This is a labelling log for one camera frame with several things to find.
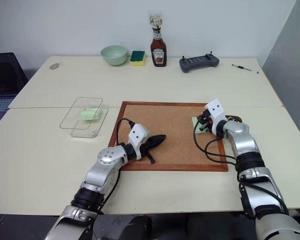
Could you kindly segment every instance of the ketchup bottle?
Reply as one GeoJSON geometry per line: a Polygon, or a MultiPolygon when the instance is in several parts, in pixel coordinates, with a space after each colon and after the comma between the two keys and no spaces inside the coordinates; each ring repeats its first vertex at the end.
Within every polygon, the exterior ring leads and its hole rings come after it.
{"type": "Polygon", "coordinates": [[[152,28],[153,40],[151,43],[151,56],[155,67],[165,67],[167,64],[167,47],[161,37],[161,28],[152,28]]]}

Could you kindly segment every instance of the clear plastic container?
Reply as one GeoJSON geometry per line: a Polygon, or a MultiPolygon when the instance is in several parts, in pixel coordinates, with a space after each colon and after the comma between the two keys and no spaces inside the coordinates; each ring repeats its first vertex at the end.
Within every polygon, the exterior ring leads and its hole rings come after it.
{"type": "Polygon", "coordinates": [[[78,97],[59,127],[74,138],[95,138],[108,112],[102,102],[102,98],[78,97]]]}

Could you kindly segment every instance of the green bowl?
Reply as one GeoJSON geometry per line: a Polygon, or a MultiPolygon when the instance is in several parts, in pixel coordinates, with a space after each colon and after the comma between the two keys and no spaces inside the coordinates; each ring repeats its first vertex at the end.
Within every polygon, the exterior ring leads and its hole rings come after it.
{"type": "Polygon", "coordinates": [[[123,46],[112,45],[101,50],[102,58],[110,65],[120,65],[127,60],[127,49],[123,46]]]}

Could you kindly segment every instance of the cork board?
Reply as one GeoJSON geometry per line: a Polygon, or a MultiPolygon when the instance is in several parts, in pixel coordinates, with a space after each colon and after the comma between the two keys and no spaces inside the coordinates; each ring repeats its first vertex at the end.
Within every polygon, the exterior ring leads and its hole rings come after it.
{"type": "MultiPolygon", "coordinates": [[[[115,126],[121,118],[128,118],[135,123],[144,125],[150,136],[164,134],[165,140],[149,152],[155,163],[144,156],[140,160],[132,160],[122,167],[123,171],[213,171],[227,172],[225,163],[215,163],[207,159],[193,139],[192,117],[200,115],[206,103],[172,103],[172,102],[122,102],[115,126]]],[[[131,131],[126,121],[121,122],[118,138],[119,143],[128,143],[131,131]]],[[[202,148],[215,139],[210,132],[196,135],[197,142],[202,148]]],[[[116,127],[114,127],[109,147],[116,144],[116,127]]],[[[225,154],[222,141],[212,143],[209,152],[225,154]]],[[[213,157],[225,161],[225,157],[213,157]]]]}

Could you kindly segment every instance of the white table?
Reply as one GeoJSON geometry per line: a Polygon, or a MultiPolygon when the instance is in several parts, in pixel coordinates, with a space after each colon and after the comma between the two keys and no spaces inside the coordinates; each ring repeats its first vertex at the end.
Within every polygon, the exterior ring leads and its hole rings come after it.
{"type": "MultiPolygon", "coordinates": [[[[119,108],[96,138],[59,128],[68,108],[10,109],[0,121],[0,213],[59,215],[109,143],[119,108]]],[[[300,208],[300,133],[284,107],[225,107],[250,126],[289,208],[300,208]]],[[[225,151],[232,154],[225,142],[225,151]]],[[[236,172],[124,171],[107,214],[242,210],[236,172]]]]}
{"type": "Polygon", "coordinates": [[[101,57],[47,59],[10,108],[71,107],[78,97],[102,98],[109,107],[122,101],[207,103],[219,98],[225,107],[282,106],[255,58],[221,58],[218,67],[183,73],[179,58],[166,67],[110,66],[101,57]],[[51,70],[49,66],[60,63],[51,70]],[[259,74],[231,66],[239,64],[259,74]]]}

